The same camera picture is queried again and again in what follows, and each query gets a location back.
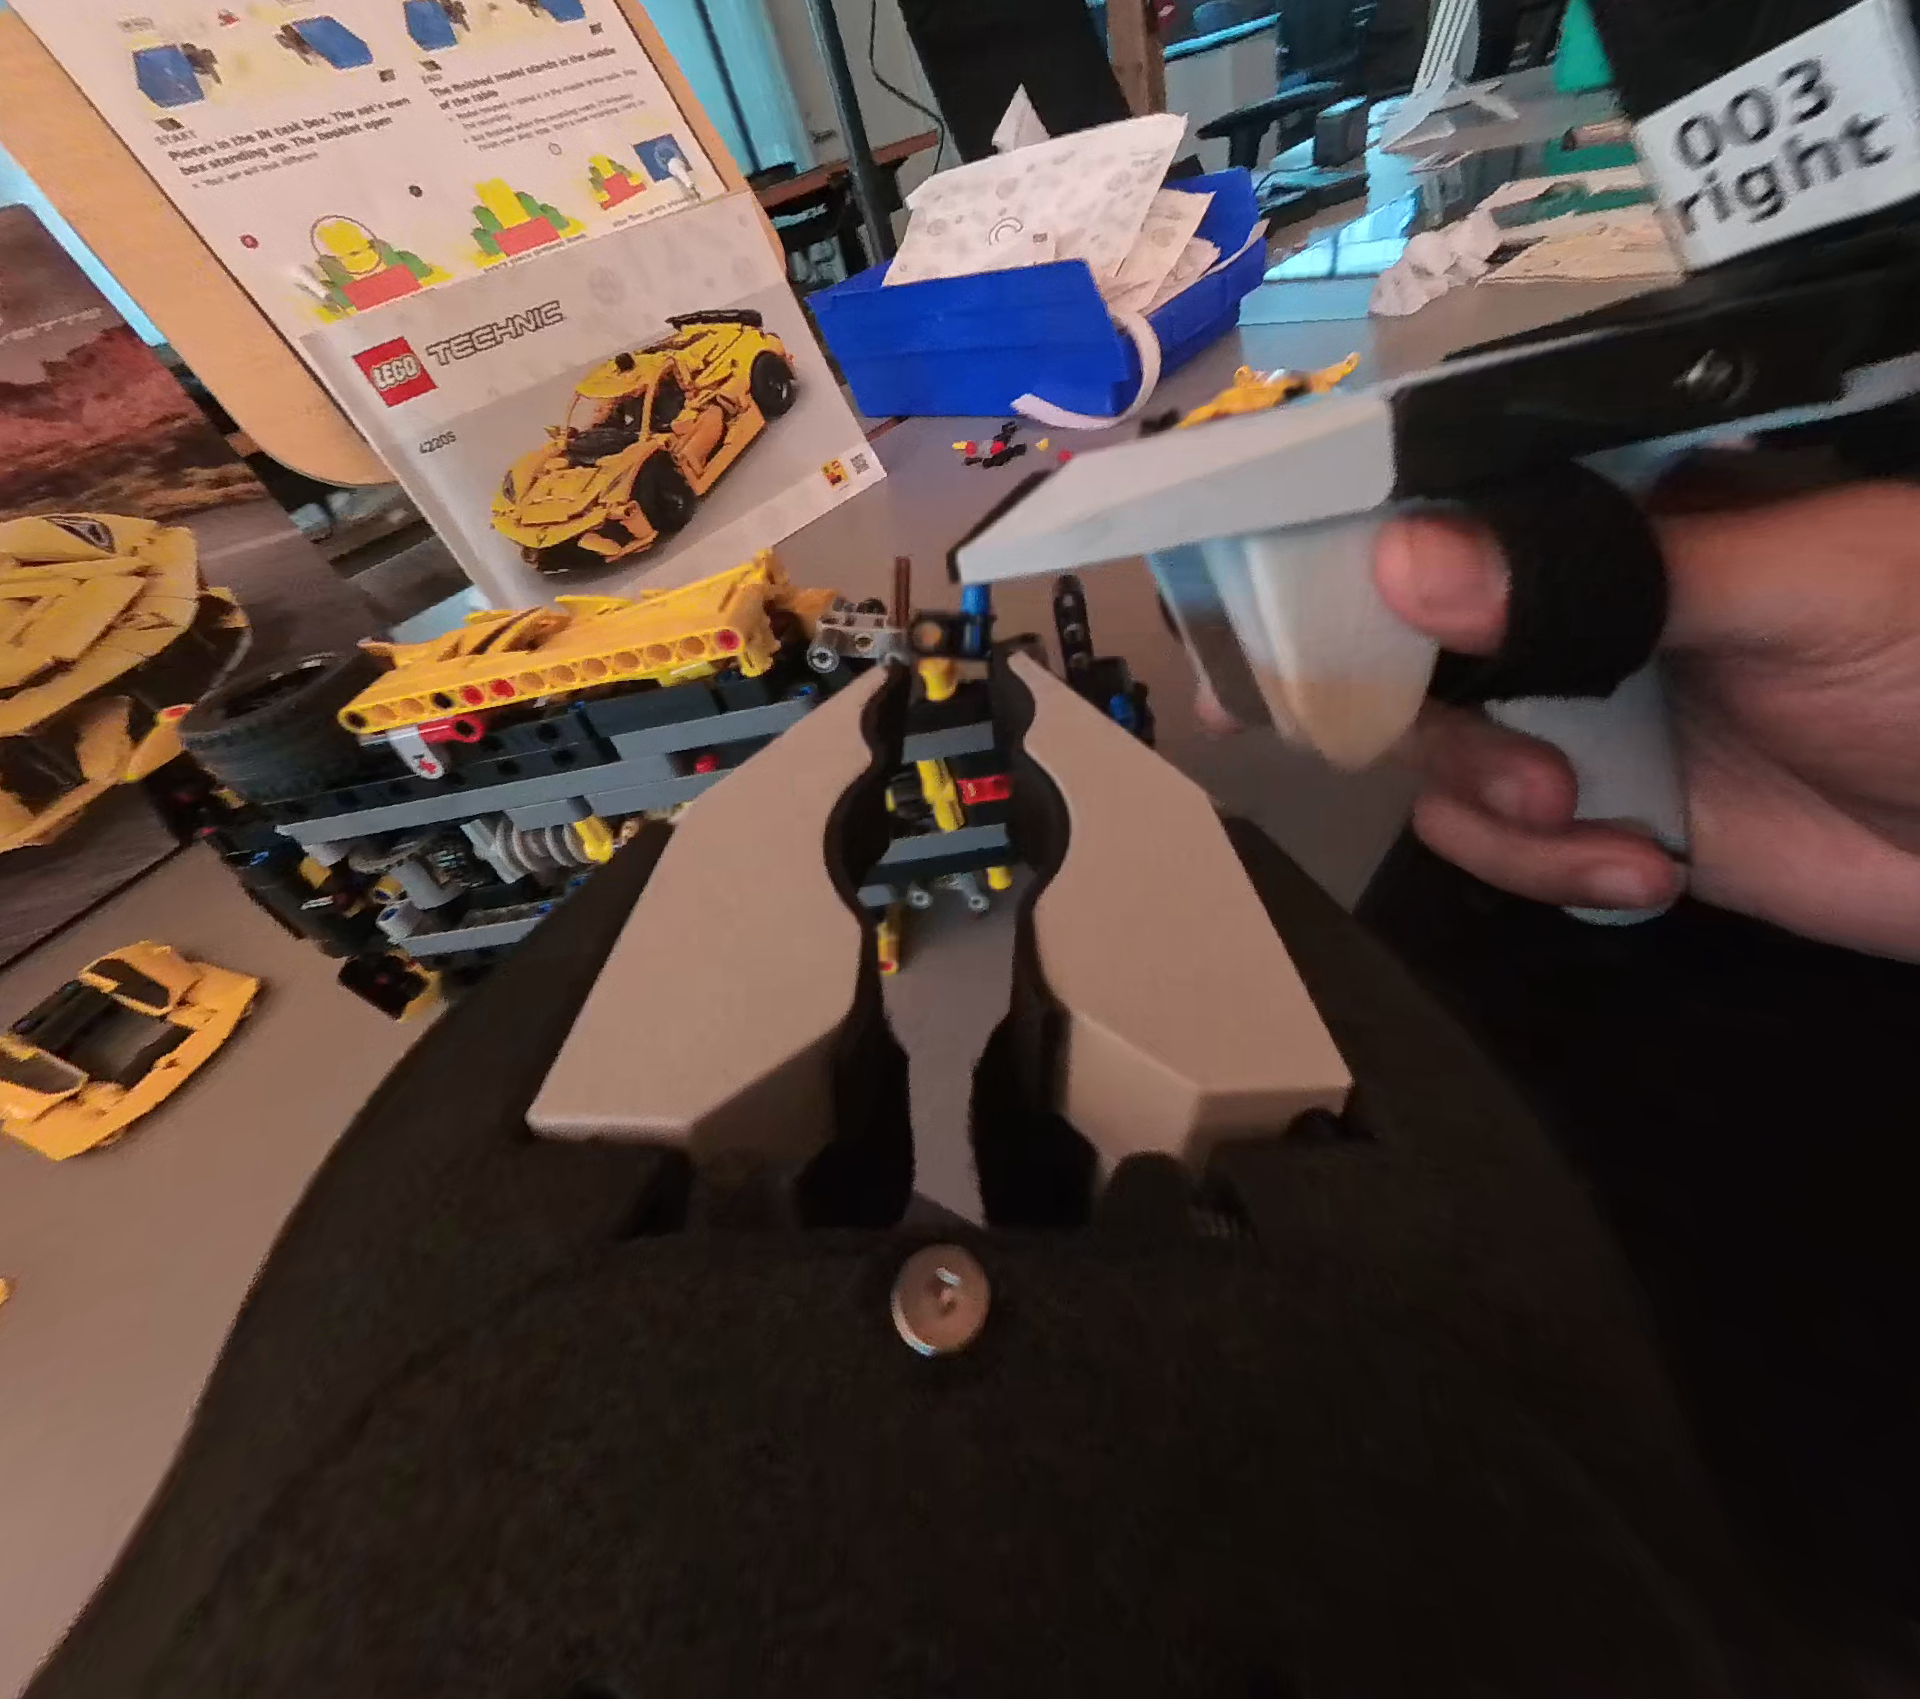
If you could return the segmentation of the white car instruction booklet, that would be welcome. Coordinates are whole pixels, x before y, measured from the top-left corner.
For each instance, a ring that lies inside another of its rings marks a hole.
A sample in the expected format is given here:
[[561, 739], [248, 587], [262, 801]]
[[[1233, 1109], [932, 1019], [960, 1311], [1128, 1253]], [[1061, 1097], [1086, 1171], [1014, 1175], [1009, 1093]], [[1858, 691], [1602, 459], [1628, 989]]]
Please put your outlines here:
[[882, 485], [755, 202], [618, 224], [306, 347], [491, 605], [664, 589]]

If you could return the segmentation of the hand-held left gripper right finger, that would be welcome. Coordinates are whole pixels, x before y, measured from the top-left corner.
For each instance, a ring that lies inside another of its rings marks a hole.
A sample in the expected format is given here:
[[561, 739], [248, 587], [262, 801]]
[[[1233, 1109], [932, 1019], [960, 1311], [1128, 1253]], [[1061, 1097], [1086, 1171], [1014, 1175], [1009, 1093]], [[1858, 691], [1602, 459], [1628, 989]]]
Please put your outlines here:
[[1027, 653], [989, 697], [1029, 871], [971, 1079], [994, 1227], [1080, 1227], [1128, 1159], [1343, 1117], [1352, 1073], [1214, 801]]

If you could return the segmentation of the white paper strip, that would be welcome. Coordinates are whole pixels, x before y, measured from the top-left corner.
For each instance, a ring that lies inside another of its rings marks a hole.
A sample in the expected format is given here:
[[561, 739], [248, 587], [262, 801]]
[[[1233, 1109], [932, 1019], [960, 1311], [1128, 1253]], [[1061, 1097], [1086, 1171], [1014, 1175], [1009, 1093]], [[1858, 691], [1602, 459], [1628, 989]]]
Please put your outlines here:
[[1116, 310], [1116, 329], [1131, 343], [1138, 361], [1138, 385], [1130, 403], [1116, 415], [1092, 415], [1060, 407], [1035, 393], [1012, 401], [1012, 413], [1044, 431], [1109, 431], [1138, 419], [1151, 403], [1161, 379], [1161, 345], [1153, 325], [1138, 314]]

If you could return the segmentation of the white printed paper sheets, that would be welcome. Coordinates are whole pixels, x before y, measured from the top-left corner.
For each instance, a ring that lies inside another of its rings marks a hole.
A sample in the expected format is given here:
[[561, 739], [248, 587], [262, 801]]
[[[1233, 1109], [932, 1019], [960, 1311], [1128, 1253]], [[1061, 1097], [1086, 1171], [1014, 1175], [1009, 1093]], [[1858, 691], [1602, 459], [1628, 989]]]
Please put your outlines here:
[[1201, 232], [1211, 194], [1169, 186], [1186, 132], [1149, 114], [936, 174], [907, 198], [883, 282], [1080, 264], [1108, 310], [1147, 316], [1235, 252]]

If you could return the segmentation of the crumpled white paper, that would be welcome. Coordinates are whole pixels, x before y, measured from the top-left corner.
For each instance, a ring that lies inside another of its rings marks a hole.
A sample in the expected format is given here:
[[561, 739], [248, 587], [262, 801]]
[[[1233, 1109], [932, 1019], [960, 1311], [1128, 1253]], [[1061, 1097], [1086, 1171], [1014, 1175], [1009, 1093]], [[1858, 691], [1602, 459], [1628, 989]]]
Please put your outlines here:
[[1500, 226], [1485, 216], [1416, 234], [1403, 244], [1402, 256], [1380, 272], [1366, 312], [1375, 319], [1402, 319], [1455, 288], [1476, 284], [1492, 272], [1501, 240]]

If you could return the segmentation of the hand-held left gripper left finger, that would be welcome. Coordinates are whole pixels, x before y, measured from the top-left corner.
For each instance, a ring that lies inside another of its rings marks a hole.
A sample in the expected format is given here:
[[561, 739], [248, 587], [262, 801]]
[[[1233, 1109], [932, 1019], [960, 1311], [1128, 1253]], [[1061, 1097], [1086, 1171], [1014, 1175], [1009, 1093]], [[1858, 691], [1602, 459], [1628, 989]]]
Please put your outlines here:
[[880, 663], [673, 825], [528, 1109], [545, 1139], [737, 1165], [804, 1223], [892, 1227], [907, 1061], [859, 879], [889, 841], [910, 669]]

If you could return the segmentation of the yellow toy brick car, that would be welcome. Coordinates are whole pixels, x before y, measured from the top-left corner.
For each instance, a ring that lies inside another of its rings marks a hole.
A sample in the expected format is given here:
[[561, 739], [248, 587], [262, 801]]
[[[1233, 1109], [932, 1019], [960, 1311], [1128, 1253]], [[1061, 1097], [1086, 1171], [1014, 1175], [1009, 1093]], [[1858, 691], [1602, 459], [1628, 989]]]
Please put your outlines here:
[[160, 809], [399, 1021], [502, 963], [648, 825], [670, 823], [828, 699], [907, 671], [883, 845], [855, 879], [883, 973], [906, 915], [1014, 883], [987, 693], [991, 595], [915, 611], [911, 565], [852, 599], [771, 553], [631, 597], [467, 613], [238, 677], [182, 717]]

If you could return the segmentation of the pile of small bricks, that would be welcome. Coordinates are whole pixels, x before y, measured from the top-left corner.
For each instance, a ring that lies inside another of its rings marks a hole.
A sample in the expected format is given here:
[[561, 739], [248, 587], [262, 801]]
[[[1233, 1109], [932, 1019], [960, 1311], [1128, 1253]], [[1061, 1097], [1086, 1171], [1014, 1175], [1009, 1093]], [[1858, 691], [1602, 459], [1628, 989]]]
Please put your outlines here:
[[1357, 353], [1347, 353], [1323, 367], [1235, 367], [1229, 385], [1188, 409], [1173, 427], [1188, 429], [1231, 415], [1271, 411], [1304, 397], [1333, 391], [1357, 369], [1357, 361]]

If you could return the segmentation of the black office chair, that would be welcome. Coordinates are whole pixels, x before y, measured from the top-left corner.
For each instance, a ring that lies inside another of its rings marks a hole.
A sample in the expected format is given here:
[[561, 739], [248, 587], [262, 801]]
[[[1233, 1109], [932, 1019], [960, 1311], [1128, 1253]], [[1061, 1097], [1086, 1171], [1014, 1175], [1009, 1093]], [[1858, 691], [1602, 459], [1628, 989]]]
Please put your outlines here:
[[1321, 112], [1352, 96], [1352, 80], [1285, 80], [1271, 96], [1214, 118], [1193, 136], [1222, 142], [1229, 168], [1254, 172], [1270, 138], [1282, 154], [1311, 140]]

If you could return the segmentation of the dark car set box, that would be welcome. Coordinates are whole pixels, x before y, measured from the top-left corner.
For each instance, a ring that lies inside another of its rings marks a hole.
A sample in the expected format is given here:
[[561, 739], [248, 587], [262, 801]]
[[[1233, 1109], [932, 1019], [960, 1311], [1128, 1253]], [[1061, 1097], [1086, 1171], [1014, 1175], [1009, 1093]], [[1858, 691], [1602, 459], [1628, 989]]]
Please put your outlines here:
[[194, 513], [246, 469], [27, 206], [1, 226], [1, 949], [172, 851], [146, 807], [252, 631]]

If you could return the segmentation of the black grey brick assembly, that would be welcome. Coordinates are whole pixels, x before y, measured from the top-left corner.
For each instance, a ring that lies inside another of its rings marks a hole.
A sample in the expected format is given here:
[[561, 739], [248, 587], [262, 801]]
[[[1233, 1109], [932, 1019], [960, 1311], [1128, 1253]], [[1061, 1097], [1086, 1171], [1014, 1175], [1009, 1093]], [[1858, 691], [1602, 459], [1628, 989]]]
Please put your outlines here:
[[1094, 709], [1121, 725], [1142, 745], [1155, 745], [1155, 715], [1147, 685], [1119, 655], [1100, 655], [1092, 635], [1090, 605], [1081, 579], [1061, 573], [1050, 593], [1053, 633], [1066, 683]]

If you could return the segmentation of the blue plastic bin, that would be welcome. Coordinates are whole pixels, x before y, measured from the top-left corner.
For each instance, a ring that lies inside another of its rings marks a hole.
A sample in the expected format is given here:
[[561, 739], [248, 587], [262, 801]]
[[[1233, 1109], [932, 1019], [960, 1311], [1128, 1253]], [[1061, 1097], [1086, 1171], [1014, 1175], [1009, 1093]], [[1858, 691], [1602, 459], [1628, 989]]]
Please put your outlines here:
[[[1228, 168], [1172, 186], [1211, 194], [1201, 232], [1226, 238], [1233, 254], [1143, 316], [1159, 337], [1161, 379], [1235, 327], [1265, 272], [1254, 176]], [[906, 286], [888, 286], [886, 270], [857, 272], [808, 302], [862, 415], [1001, 419], [1024, 393], [1092, 415], [1116, 415], [1131, 401], [1133, 345], [1084, 266]]]

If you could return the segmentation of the yellow brick car panel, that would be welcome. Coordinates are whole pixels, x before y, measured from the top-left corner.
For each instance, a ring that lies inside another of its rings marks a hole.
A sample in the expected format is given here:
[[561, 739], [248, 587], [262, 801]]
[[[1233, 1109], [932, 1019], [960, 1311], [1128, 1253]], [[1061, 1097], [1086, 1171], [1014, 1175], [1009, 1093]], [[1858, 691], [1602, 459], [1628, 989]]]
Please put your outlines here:
[[234, 1039], [262, 979], [136, 941], [1, 1029], [1, 1135], [47, 1161], [117, 1143]]

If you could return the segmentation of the person's right hand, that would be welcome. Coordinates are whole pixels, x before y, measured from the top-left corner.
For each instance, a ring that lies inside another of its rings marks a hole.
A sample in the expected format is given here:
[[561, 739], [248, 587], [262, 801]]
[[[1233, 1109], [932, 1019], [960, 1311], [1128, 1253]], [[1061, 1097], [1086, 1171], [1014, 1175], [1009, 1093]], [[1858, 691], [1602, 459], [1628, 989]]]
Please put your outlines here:
[[1917, 955], [1917, 497], [1719, 449], [1648, 495], [1691, 861], [1578, 817], [1547, 743], [1428, 703], [1412, 833], [1500, 893], [1587, 911], [1682, 895], [1814, 943]]

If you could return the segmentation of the black fabric panel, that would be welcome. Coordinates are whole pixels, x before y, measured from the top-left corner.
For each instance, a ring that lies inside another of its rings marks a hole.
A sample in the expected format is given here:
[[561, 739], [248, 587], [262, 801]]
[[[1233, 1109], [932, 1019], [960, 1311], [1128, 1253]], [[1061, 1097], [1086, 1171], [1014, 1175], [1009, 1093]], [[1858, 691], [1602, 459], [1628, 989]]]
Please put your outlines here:
[[956, 156], [994, 152], [1024, 92], [1050, 136], [1131, 114], [1088, 0], [895, 0]]

